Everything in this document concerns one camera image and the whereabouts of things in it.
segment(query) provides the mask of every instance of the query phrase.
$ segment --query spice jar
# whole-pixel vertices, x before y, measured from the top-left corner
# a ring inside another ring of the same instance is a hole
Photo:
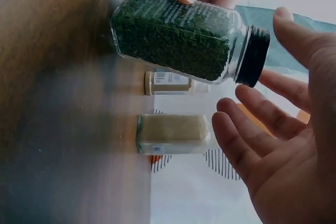
[[[195,94],[208,93],[208,84],[192,80],[172,72],[145,73],[144,90],[146,95],[153,94]]]
[[[203,114],[143,114],[138,117],[136,142],[146,155],[203,153],[213,141]]]
[[[253,87],[270,43],[238,12],[200,1],[124,0],[111,30],[118,54],[209,84],[233,78]]]

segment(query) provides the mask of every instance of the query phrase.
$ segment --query black plastic lid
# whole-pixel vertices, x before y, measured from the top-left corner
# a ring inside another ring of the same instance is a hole
[[[255,26],[251,26],[250,29],[250,38],[236,82],[253,88],[264,68],[270,43],[270,32]]]

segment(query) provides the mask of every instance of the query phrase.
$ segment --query clear glass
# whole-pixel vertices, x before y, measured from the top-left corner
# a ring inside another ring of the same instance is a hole
[[[138,117],[136,142],[145,155],[203,153],[213,139],[203,114],[143,114]]]
[[[121,56],[219,84],[237,78],[250,29],[238,12],[209,3],[124,0],[111,30]]]

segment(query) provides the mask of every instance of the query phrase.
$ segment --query small spice bottle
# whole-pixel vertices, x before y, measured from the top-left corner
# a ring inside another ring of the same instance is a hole
[[[145,155],[203,153],[213,140],[203,114],[143,114],[138,117],[136,142]]]
[[[200,1],[124,0],[110,21],[121,56],[208,84],[233,78],[253,87],[270,43],[238,12]]]
[[[172,72],[148,71],[145,73],[144,89],[146,95],[195,94],[208,93],[210,86]]]

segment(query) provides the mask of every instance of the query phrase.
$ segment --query wooden surface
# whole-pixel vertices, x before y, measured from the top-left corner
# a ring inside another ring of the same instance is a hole
[[[0,0],[2,223],[149,223],[142,65],[109,48],[109,0]]]

